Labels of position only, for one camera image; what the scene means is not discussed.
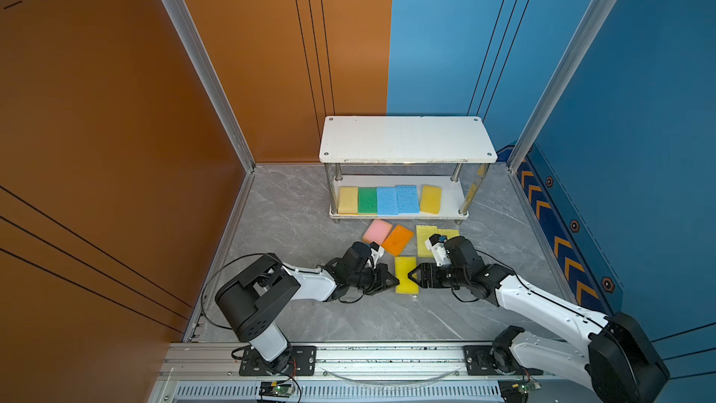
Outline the bright yellow sponge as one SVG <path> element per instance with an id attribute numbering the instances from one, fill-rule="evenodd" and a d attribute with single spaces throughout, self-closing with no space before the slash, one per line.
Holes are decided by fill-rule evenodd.
<path id="1" fill-rule="evenodd" d="M 415 257 L 396 257 L 395 258 L 395 276 L 399 284 L 395 288 L 395 293 L 399 295 L 418 295 L 420 287 L 413 282 L 408 275 L 418 266 Z"/>

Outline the lime porous sponge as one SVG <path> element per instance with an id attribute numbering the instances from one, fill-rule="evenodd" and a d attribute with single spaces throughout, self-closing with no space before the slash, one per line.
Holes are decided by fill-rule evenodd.
<path id="1" fill-rule="evenodd" d="M 429 241 L 431 236 L 439 233 L 438 227 L 417 225 L 415 233 L 418 257 L 424 257 L 425 259 L 434 259 L 434 255 L 431 251 L 431 248 L 430 246 L 427 246 L 426 243 Z"/>
<path id="2" fill-rule="evenodd" d="M 447 240 L 460 236 L 460 231 L 457 229 L 441 229 L 437 233 L 441 236 L 445 236 Z"/>

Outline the blue sponge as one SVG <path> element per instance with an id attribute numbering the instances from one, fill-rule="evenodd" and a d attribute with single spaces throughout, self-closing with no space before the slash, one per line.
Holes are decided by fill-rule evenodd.
<path id="1" fill-rule="evenodd" d="M 377 188 L 377 207 L 379 216 L 397 216 L 398 200 L 396 187 Z"/>
<path id="2" fill-rule="evenodd" d="M 395 187 L 399 215 L 417 215 L 421 212 L 420 199 L 415 185 Z"/>

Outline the green sponge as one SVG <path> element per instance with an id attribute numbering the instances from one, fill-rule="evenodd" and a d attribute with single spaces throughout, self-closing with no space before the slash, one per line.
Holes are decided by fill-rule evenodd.
<path id="1" fill-rule="evenodd" d="M 358 190 L 358 214 L 378 214 L 378 190 L 376 188 L 359 188 Z"/>

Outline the pale yellow sponge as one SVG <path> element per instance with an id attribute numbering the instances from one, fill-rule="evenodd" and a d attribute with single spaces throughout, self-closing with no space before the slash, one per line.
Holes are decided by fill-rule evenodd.
<path id="1" fill-rule="evenodd" d="M 340 187 L 339 205 L 337 212 L 340 215 L 357 215 L 359 207 L 359 188 Z"/>

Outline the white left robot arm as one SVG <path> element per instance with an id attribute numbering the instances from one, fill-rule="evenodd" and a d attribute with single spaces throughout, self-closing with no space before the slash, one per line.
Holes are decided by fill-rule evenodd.
<path id="1" fill-rule="evenodd" d="M 292 345 L 276 324 L 294 300 L 341 302 L 351 289 L 373 296 L 400 281 L 380 262 L 377 244 L 353 243 L 342 257 L 316 268 L 291 266 L 272 253 L 255 261 L 222 285 L 214 295 L 227 326 L 271 373 L 293 371 Z"/>

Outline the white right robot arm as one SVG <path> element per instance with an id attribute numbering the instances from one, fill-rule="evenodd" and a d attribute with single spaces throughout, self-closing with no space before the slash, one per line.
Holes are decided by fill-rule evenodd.
<path id="1" fill-rule="evenodd" d="M 540 369 L 576 382 L 603 402 L 654 402 L 671 374 L 639 322 L 626 313 L 606 315 L 563 300 L 528 283 L 462 236 L 433 235 L 427 241 L 434 262 L 408 272 L 421 288 L 467 289 L 477 302 L 518 313 L 557 335 L 541 339 L 517 327 L 492 343 L 497 368 L 505 374 Z"/>

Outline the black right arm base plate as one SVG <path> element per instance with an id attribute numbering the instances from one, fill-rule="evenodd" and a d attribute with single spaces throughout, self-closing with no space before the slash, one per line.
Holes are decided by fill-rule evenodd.
<path id="1" fill-rule="evenodd" d="M 470 376 L 544 375 L 541 369 L 522 367 L 507 348 L 473 344 L 462 347 L 462 353 Z"/>

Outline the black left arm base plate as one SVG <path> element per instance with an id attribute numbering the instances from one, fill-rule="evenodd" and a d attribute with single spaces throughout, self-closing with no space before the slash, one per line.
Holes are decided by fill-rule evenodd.
<path id="1" fill-rule="evenodd" d="M 316 347 L 300 345 L 289 347 L 276 359 L 267 361 L 254 347 L 242 354 L 239 374 L 242 377 L 285 375 L 310 377 L 315 373 Z"/>

